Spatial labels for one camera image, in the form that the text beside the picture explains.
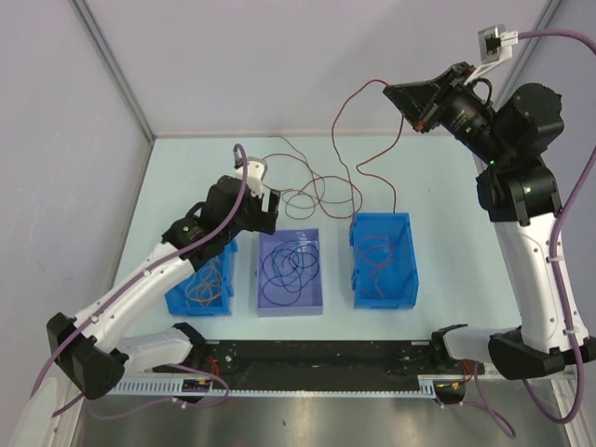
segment cable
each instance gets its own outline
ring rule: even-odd
[[[360,170],[360,168],[364,165],[366,165],[367,163],[372,162],[373,160],[377,159],[379,156],[383,156],[384,154],[386,154],[387,152],[389,152],[391,149],[393,149],[395,147],[395,145],[398,143],[398,141],[401,138],[401,132],[403,131],[403,121],[404,121],[405,117],[402,115],[401,116],[401,123],[400,123],[400,130],[398,131],[398,136],[395,139],[395,141],[393,143],[391,143],[389,145],[389,147],[387,147],[387,149],[385,149],[384,151],[379,152],[376,156],[372,156],[371,158],[369,158],[368,160],[363,161],[362,163],[358,163],[356,165],[356,170],[359,172],[360,175],[364,175],[366,177],[374,177],[377,180],[380,180],[383,183],[386,183],[389,185],[389,187],[391,188],[391,191],[393,191],[393,213],[395,214],[395,210],[396,207],[398,206],[398,191],[395,189],[395,186],[393,186],[393,184],[387,180],[384,177],[381,177],[380,175],[376,175],[376,174],[369,174],[367,172],[363,172],[362,170]]]
[[[56,348],[56,350],[54,350],[54,352],[52,352],[51,356],[49,357],[49,359],[46,361],[43,368],[41,369],[41,372],[35,379],[34,388],[31,393],[31,396],[33,396],[37,392],[39,387],[41,386],[44,378],[47,375],[47,372],[49,371],[49,368],[52,366],[54,361],[60,356],[60,354],[64,351],[64,349],[66,349],[66,347],[78,335],[80,335],[81,332],[83,332],[89,326],[89,324],[91,324],[92,318],[98,318],[110,305],[112,305],[118,298],[120,298],[120,296],[122,296],[134,284],[136,284],[137,281],[139,281],[139,279],[144,278],[145,272],[152,273],[157,267],[159,267],[163,263],[166,263],[167,261],[169,261],[175,257],[181,256],[189,251],[192,251],[197,247],[200,247],[204,243],[206,243],[206,242],[210,241],[211,239],[213,239],[214,237],[216,237],[222,230],[224,230],[227,227],[227,225],[232,221],[232,219],[234,219],[234,216],[236,215],[238,209],[240,208],[242,199],[244,198],[244,193],[246,192],[248,173],[249,173],[249,164],[248,164],[248,158],[246,155],[246,151],[244,150],[244,147],[242,147],[242,145],[239,143],[237,143],[234,146],[234,153],[237,154],[238,152],[240,152],[240,154],[242,156],[242,180],[240,182],[240,189],[238,191],[238,196],[236,198],[236,201],[234,202],[232,209],[230,210],[229,214],[225,217],[225,219],[223,219],[223,221],[213,231],[211,231],[209,234],[207,234],[206,236],[204,236],[197,242],[194,242],[194,243],[190,244],[189,246],[184,247],[181,250],[170,253],[161,259],[158,259],[157,261],[150,264],[147,268],[143,269],[143,271],[139,272],[137,275],[135,275],[134,277],[129,279],[120,288],[118,288],[115,291],[115,293],[109,299],[107,299],[105,301],[105,303],[103,303],[103,305],[101,305],[89,318],[87,318],[85,321],[83,321],[81,323],[81,325],[78,328],[76,328],[68,337],[66,337],[64,339],[64,341],[62,343],[60,343],[60,345]],[[62,407],[61,409],[56,411],[56,413],[58,413],[58,414],[63,413],[65,411],[64,408],[66,408],[66,407],[71,408],[73,405],[74,404],[72,402],[69,402],[64,407]]]
[[[476,382],[476,388],[478,389],[478,394],[482,399],[482,403],[480,402],[459,402],[459,403],[443,403],[440,401],[439,397],[435,398],[435,401],[440,405],[441,408],[459,408],[459,407],[473,407],[473,408],[480,408],[487,412],[493,418],[496,425],[499,429],[505,433],[505,435],[510,438],[511,440],[515,440],[517,438],[517,433],[513,425],[505,418],[503,414],[495,410],[486,400],[484,395],[484,390],[481,387],[480,380],[478,378],[478,368],[479,363],[476,362],[474,364],[474,380]]]
[[[344,101],[344,103],[342,104],[342,107],[340,108],[339,112],[337,113],[337,116],[335,117],[335,119],[333,120],[333,124],[332,124],[332,145],[333,145],[333,150],[335,151],[335,153],[337,154],[337,158],[339,159],[339,162],[344,166],[345,168],[345,172],[347,174],[347,179],[350,183],[352,183],[352,179],[350,177],[350,169],[347,167],[347,165],[344,163],[344,160],[342,159],[342,156],[339,152],[339,149],[337,149],[337,143],[335,141],[335,126],[337,125],[337,121],[339,120],[340,116],[342,115],[342,113],[344,112],[345,107],[347,106],[347,104],[352,101],[357,95],[359,95],[366,87],[368,87],[370,84],[373,83],[379,83],[384,85],[385,87],[387,87],[389,84],[384,81],[383,79],[371,79],[370,81],[366,82],[362,87],[360,87],[358,90],[356,90],[354,93],[352,93],[352,95],[350,95],[347,100]],[[386,154],[387,152],[389,152],[400,140],[400,136],[401,136],[401,131],[403,130],[403,122],[404,122],[404,116],[401,115],[401,124],[400,124],[400,132],[398,134],[398,137],[396,138],[396,140],[391,143],[391,145],[389,147],[387,147],[387,149],[385,149],[384,151],[382,151],[381,153],[377,154],[376,156],[373,156],[371,158],[369,158],[368,160],[363,161],[362,163],[359,163],[356,166],[356,170],[359,172],[359,174],[364,175],[366,177],[374,177],[377,180],[380,180],[383,183],[386,183],[387,185],[389,185],[389,187],[391,188],[392,192],[393,192],[393,212],[395,213],[395,209],[397,206],[397,201],[398,201],[398,193],[395,189],[395,186],[393,186],[393,184],[388,181],[387,179],[379,176],[379,175],[374,175],[374,174],[369,174],[366,172],[363,172],[360,170],[360,167],[366,165],[367,163],[370,163],[371,161],[375,160],[376,158],[378,158],[379,156],[382,156],[384,154]],[[352,223],[354,222],[354,215],[356,215],[356,205],[355,205],[355,201],[354,201],[354,192],[352,191],[352,210],[354,211],[352,214]]]
[[[473,90],[479,82],[488,87],[488,94],[486,95],[486,100],[484,100],[484,105],[489,105],[491,103],[491,98],[493,97],[493,83],[485,77],[479,77],[478,79],[474,79],[472,81],[470,86],[471,89]]]
[[[587,37],[585,34],[578,33],[575,31],[570,30],[538,30],[538,31],[530,31],[527,33],[519,33],[518,38],[520,40],[529,39],[533,37],[542,37],[542,36],[550,36],[556,35],[560,37],[569,37],[575,39],[582,44],[586,45],[592,53],[596,56],[596,43]],[[558,258],[558,241],[559,236],[561,234],[562,225],[569,214],[569,210],[573,207],[574,203],[576,202],[577,195],[579,191],[582,189],[588,176],[596,163],[596,146],[592,150],[591,155],[589,156],[588,163],[584,167],[581,172],[581,175],[577,179],[577,182],[567,198],[565,205],[562,208],[562,212],[555,221],[555,224],[552,227],[552,232],[550,234],[550,243],[549,243],[549,257],[550,259],[557,259]],[[576,397],[574,399],[574,403],[571,407],[569,413],[564,417],[556,417],[549,413],[549,410],[544,406],[540,398],[536,395],[535,391],[530,386],[530,383],[527,380],[523,380],[523,384],[525,385],[526,389],[530,393],[530,397],[534,401],[536,407],[542,414],[544,414],[548,420],[556,423],[556,424],[567,424],[577,416],[579,413],[579,409],[581,408],[581,401],[583,400],[584,396],[584,387],[585,387],[585,377],[584,377],[584,362],[581,356],[581,352],[579,350],[579,344],[577,342],[576,335],[574,334],[574,322],[573,322],[573,315],[571,311],[571,307],[569,305],[569,297],[567,296],[567,289],[565,288],[565,283],[562,278],[562,271],[561,267],[558,262],[551,262],[552,270],[555,277],[555,282],[557,284],[557,290],[559,291],[559,296],[561,297],[561,305],[562,305],[562,312],[564,315],[565,320],[565,329],[567,330],[567,336],[569,337],[569,343],[571,348],[574,352],[574,357],[576,360],[576,370],[577,370],[577,386],[576,386]]]
[[[224,381],[224,379],[222,379],[221,377],[218,377],[216,374],[212,374],[210,372],[205,372],[205,371],[201,371],[201,370],[194,370],[192,368],[188,368],[187,366],[183,366],[183,365],[168,365],[168,366],[170,366],[172,368],[177,368],[182,371],[186,371],[188,373],[190,372],[190,373],[207,375],[208,377],[211,378],[211,380],[214,380],[214,381],[222,384],[223,388],[225,389],[223,396],[221,396],[217,400],[214,400],[213,402],[191,403],[191,402],[183,401],[183,404],[181,405],[181,409],[185,409],[186,407],[211,408],[211,407],[215,407],[215,406],[219,405],[220,403],[224,402],[225,400],[227,400],[229,398],[230,386]],[[163,398],[163,399],[151,400],[150,402],[146,402],[137,408],[128,410],[127,412],[123,412],[123,413],[119,413],[119,414],[108,414],[108,415],[95,413],[95,411],[93,410],[93,408],[91,407],[91,405],[89,403],[87,405],[87,409],[88,409],[89,414],[91,414],[91,416],[95,417],[96,419],[100,419],[102,421],[114,421],[116,419],[121,419],[123,417],[132,416],[133,414],[139,413],[139,412],[146,410],[149,407],[153,407],[154,405],[157,405],[159,403],[176,402],[176,401],[178,401],[176,398]]]
[[[265,300],[272,305],[294,305],[300,300],[302,290],[318,276],[318,248],[310,242],[286,241],[277,245],[263,258],[261,271],[267,279],[265,284],[260,286],[261,295]],[[290,296],[292,301],[281,303],[270,299],[265,292],[269,285],[285,290],[285,295]]]
[[[467,384],[474,378],[474,373],[469,369],[469,366],[467,366],[467,363],[464,360],[462,360],[462,368],[464,369],[464,384]]]
[[[286,156],[289,158],[292,158],[296,161],[301,162],[303,165],[306,166],[306,168],[309,170],[310,174],[311,174],[311,181],[308,182],[307,184],[305,184],[302,188],[300,189],[294,189],[294,188],[287,188],[287,189],[279,189],[279,191],[281,192],[281,200],[285,203],[285,213],[286,215],[294,220],[298,220],[298,221],[302,221],[304,219],[308,219],[310,218],[315,211],[317,210],[317,207],[320,207],[323,212],[328,216],[331,217],[332,219],[350,219],[352,217],[352,214],[350,213],[347,216],[338,216],[338,215],[333,215],[331,214],[326,208],[325,208],[325,204],[327,205],[342,205],[344,203],[348,203],[351,201],[351,199],[347,199],[347,200],[337,200],[337,201],[332,201],[332,200],[325,200],[324,196],[326,193],[326,183],[325,183],[325,179],[335,179],[335,180],[339,180],[341,182],[344,183],[348,183],[350,185],[351,188],[353,188],[354,190],[356,190],[356,192],[358,193],[359,197],[360,197],[360,201],[359,201],[359,207],[357,209],[357,211],[361,210],[362,208],[362,203],[363,203],[363,196],[362,196],[362,192],[358,189],[358,187],[353,184],[350,183],[348,180],[336,176],[336,175],[320,175],[318,173],[316,173],[311,167],[310,164],[308,163],[307,160],[302,160],[300,158],[298,158],[297,156],[293,156],[291,154],[282,154],[282,153],[274,153],[274,154],[269,154],[267,156],[264,157],[264,160],[266,160],[267,158],[273,157],[273,156]],[[320,194],[318,192],[317,189],[317,182],[323,182],[323,191]],[[311,195],[309,193],[307,193],[305,190],[310,186],[313,185],[314,189],[315,189],[315,195]],[[271,186],[264,184],[264,186],[268,189],[272,189]],[[286,198],[286,195],[288,193],[294,193],[293,196],[291,196],[290,198]],[[298,196],[307,196],[309,197],[309,199],[312,201],[312,206],[310,207],[303,207],[303,206],[299,206],[299,205],[295,205],[292,204],[291,201],[298,197]],[[298,217],[298,216],[294,216],[292,214],[290,214],[288,212],[288,208],[296,208],[299,210],[311,210],[310,214],[308,214],[307,216],[302,216],[302,217]]]
[[[218,266],[223,265],[221,257],[222,255],[212,258],[191,276],[191,280],[184,289],[187,300],[194,301],[205,307],[222,296],[223,278],[222,272],[218,268]]]
[[[362,248],[362,245],[366,245],[367,241],[374,241],[373,245],[366,248]],[[375,253],[381,253],[380,261],[378,255]],[[383,291],[379,287],[379,276],[383,270],[390,267],[393,263],[393,244],[387,236],[371,235],[363,237],[359,243],[359,257],[370,267],[371,272],[368,274],[368,280],[374,284],[378,295],[367,291],[364,287],[361,288],[362,292],[373,299],[385,299]]]
[[[362,87],[360,87],[358,90],[356,90],[354,93],[352,93],[347,100],[344,101],[344,103],[342,104],[342,107],[339,109],[339,112],[337,113],[337,116],[335,117],[335,119],[333,120],[333,124],[332,124],[332,146],[333,146],[333,150],[335,151],[335,153],[337,154],[337,158],[339,159],[339,162],[342,164],[342,166],[345,169],[345,173],[347,174],[347,180],[352,183],[352,178],[350,176],[350,169],[347,166],[346,163],[344,163],[344,160],[342,159],[342,155],[339,152],[339,149],[337,149],[337,143],[335,142],[335,126],[337,125],[337,121],[339,120],[339,117],[342,115],[342,113],[344,112],[345,107],[347,106],[347,104],[352,101],[352,99],[354,99],[361,91],[363,91],[366,87],[368,87],[370,84],[373,83],[379,83],[379,84],[383,84],[385,87],[387,87],[389,84],[384,81],[383,79],[371,79],[370,81],[366,82]],[[354,214],[356,214],[356,203],[354,201],[354,191],[350,189],[350,192],[352,194],[352,216]]]

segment brown wire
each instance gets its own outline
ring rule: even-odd
[[[393,191],[393,213],[394,214],[395,214],[396,207],[398,206],[398,192],[396,191],[395,186],[393,186],[393,184],[389,180],[387,180],[384,177],[381,177],[380,175],[363,172],[362,170],[360,170],[360,167],[366,165],[367,163],[372,162],[373,160],[376,160],[378,157],[383,156],[384,154],[386,154],[387,152],[389,152],[391,149],[393,149],[395,147],[395,145],[398,143],[398,141],[401,138],[401,132],[403,131],[403,121],[404,121],[404,116],[402,115],[401,123],[400,123],[400,131],[398,132],[398,136],[395,139],[395,141],[393,143],[391,143],[391,145],[389,147],[387,147],[386,150],[381,151],[376,156],[372,156],[368,160],[365,160],[362,163],[358,163],[356,165],[356,170],[359,172],[360,175],[364,175],[366,177],[374,177],[375,179],[380,180],[381,182],[389,185],[389,187],[391,188],[391,191]]]
[[[366,82],[362,87],[360,87],[358,90],[356,90],[354,93],[352,93],[347,100],[344,101],[344,103],[342,104],[342,107],[339,109],[339,112],[337,113],[337,116],[335,117],[335,119],[333,120],[333,124],[332,124],[332,146],[333,146],[333,150],[335,151],[335,153],[337,154],[337,158],[339,159],[339,162],[342,164],[342,166],[345,169],[345,173],[347,174],[347,180],[352,183],[352,178],[350,176],[350,169],[347,166],[346,163],[344,163],[344,160],[342,159],[342,155],[339,152],[339,149],[337,149],[337,143],[335,141],[335,126],[337,125],[337,121],[339,120],[339,117],[342,115],[342,113],[344,112],[345,107],[347,106],[347,104],[352,101],[359,93],[361,93],[366,87],[368,87],[370,84],[373,83],[379,83],[379,84],[383,84],[385,87],[387,87],[389,84],[384,81],[383,79],[371,79],[370,81]],[[354,215],[356,214],[356,202],[354,200],[354,191],[352,189],[350,189],[350,193],[352,195],[352,218],[354,217]]]

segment table surface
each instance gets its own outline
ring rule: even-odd
[[[391,211],[389,187],[357,174],[354,166],[391,143],[389,137],[340,137],[338,147],[364,195],[364,211]],[[331,141],[292,138],[321,175],[345,177]],[[129,274],[160,240],[169,225],[204,200],[217,179],[233,171],[232,147],[241,142],[249,156],[295,154],[279,138],[158,139],[132,219],[117,280]],[[177,318],[164,299],[133,325],[129,335],[162,331],[188,321],[208,339],[404,340],[428,339],[455,323],[507,328],[520,324],[507,271],[493,225],[476,198],[477,171],[468,150],[452,137],[403,137],[386,156],[365,170],[383,175],[398,189],[398,211],[410,213],[420,287],[411,310],[354,309],[353,268],[348,220],[321,210],[309,219],[290,219],[280,206],[278,229],[318,228],[322,316],[259,318],[256,312],[257,238],[237,237],[232,315]],[[288,157],[268,160],[265,182],[277,189],[302,187],[310,174]],[[346,184],[328,181],[329,200],[349,197]],[[347,215],[350,204],[330,207]]]

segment lavender container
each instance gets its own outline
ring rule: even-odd
[[[260,234],[257,289],[259,317],[321,315],[318,229]]]

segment cable clip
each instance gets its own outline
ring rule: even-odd
[[[560,254],[559,256],[554,256],[554,257],[547,257],[547,263],[562,263],[565,260],[565,257]]]

